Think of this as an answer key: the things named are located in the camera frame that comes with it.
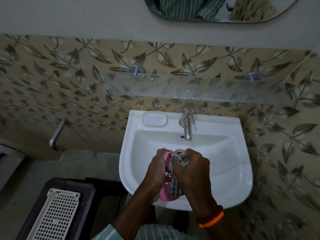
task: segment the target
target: person's right hand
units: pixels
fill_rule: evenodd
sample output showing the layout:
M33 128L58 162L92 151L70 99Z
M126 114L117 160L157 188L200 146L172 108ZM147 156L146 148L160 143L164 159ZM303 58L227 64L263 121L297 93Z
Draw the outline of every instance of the person's right hand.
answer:
M210 161L192 149L187 149L186 154L189 156L189 163L183 167L174 161L173 174L193 212L197 217L204 218L217 209L211 193Z

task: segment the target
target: chrome faucet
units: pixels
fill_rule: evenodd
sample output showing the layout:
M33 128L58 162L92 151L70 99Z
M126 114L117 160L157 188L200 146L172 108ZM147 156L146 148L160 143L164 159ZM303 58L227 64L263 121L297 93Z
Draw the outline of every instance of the chrome faucet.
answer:
M191 123L194 125L195 121L193 119L193 112L195 110L195 105L193 103L186 102L184 106L182 116L179 120L179 125L184 129L184 140L192 141L191 137Z

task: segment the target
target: white drain grate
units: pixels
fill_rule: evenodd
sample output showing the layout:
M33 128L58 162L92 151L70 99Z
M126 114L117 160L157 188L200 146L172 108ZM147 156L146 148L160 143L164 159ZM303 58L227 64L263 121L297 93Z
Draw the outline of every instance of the white drain grate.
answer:
M64 240L78 208L80 194L52 188L26 240Z

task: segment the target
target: orange bracelet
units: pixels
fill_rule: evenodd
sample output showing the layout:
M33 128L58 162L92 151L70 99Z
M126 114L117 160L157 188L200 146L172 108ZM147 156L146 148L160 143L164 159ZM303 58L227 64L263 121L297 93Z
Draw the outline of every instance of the orange bracelet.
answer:
M223 211L221 211L217 217L213 218L210 222L207 222L205 224L199 224L199 227L200 228L209 228L209 227L213 226L214 224L216 224L218 221L220 221L223 216L224 216L224 213L223 213Z

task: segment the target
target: sink basin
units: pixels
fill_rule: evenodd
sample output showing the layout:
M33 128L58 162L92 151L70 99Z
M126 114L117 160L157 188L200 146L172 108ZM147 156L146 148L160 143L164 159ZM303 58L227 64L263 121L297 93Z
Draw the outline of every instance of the sink basin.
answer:
M223 208L243 202L250 194L253 174L239 118L194 115L192 141L186 141L179 126L181 113L156 112L167 123L149 127L142 122L144 113L131 110L122 144L119 173L122 184L133 194L146 175L149 163L159 148L168 150L191 148L210 160L211 191ZM170 209L191 211L186 196L175 201L154 203Z

